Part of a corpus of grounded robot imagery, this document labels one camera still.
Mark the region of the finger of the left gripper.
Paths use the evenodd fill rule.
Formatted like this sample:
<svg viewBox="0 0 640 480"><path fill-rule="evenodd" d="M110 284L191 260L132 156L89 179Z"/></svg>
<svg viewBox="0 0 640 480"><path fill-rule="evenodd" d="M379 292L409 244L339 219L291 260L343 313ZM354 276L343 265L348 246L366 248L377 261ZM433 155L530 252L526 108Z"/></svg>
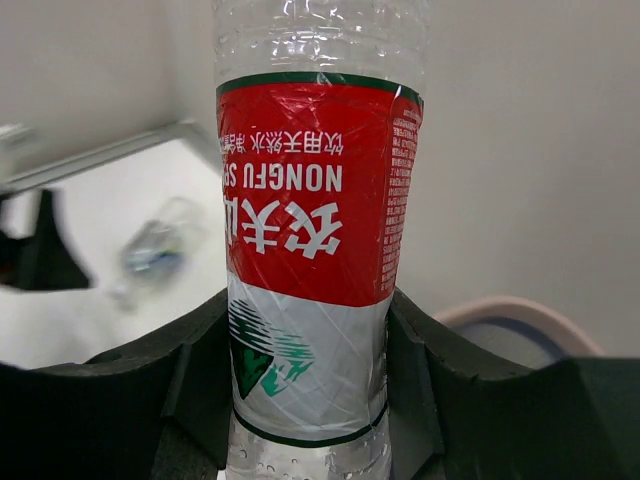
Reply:
<svg viewBox="0 0 640 480"><path fill-rule="evenodd" d="M41 189L31 236L1 229L1 287L17 291L73 291L92 287L92 278L63 241L56 220L59 191Z"/></svg>

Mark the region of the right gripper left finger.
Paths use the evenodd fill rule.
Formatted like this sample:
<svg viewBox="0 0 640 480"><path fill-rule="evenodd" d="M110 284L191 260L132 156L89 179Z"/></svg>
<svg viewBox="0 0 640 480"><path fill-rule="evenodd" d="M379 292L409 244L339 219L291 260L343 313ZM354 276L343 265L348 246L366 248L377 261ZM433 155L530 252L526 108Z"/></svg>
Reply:
<svg viewBox="0 0 640 480"><path fill-rule="evenodd" d="M227 296L83 364L1 368L5 479L210 479L231 416Z"/></svg>

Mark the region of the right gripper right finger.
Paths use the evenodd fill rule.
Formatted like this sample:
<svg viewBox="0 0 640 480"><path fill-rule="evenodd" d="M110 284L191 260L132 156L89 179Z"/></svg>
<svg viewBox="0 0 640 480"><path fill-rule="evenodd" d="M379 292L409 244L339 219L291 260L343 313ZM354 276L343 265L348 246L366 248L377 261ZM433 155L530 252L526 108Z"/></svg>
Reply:
<svg viewBox="0 0 640 480"><path fill-rule="evenodd" d="M404 293L388 314L395 479L635 479L639 363L534 370L437 322Z"/></svg>

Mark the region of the clear bottle green label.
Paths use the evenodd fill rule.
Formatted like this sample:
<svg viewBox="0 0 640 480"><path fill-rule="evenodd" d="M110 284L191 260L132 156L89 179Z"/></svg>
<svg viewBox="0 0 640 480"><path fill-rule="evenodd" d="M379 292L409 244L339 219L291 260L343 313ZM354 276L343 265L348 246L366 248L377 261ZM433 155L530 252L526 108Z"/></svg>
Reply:
<svg viewBox="0 0 640 480"><path fill-rule="evenodd" d="M137 230L119 252L119 276L109 291L120 309L136 310L177 279L207 236L205 219L201 204L172 197Z"/></svg>

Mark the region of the red label water bottle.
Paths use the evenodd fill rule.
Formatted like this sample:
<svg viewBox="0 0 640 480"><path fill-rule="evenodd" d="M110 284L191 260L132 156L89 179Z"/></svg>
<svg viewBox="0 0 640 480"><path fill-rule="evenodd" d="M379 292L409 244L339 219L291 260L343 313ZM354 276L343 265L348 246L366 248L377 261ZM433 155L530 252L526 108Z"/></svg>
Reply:
<svg viewBox="0 0 640 480"><path fill-rule="evenodd" d="M385 479L424 1L217 1L230 479Z"/></svg>

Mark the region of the grey mesh waste bin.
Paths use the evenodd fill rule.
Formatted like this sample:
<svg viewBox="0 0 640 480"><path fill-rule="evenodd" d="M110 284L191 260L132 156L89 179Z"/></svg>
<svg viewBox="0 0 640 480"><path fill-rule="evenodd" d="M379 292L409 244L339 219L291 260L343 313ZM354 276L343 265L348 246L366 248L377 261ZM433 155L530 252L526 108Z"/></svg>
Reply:
<svg viewBox="0 0 640 480"><path fill-rule="evenodd" d="M434 318L475 345L531 368L605 354L576 322L522 297L484 297L442 310Z"/></svg>

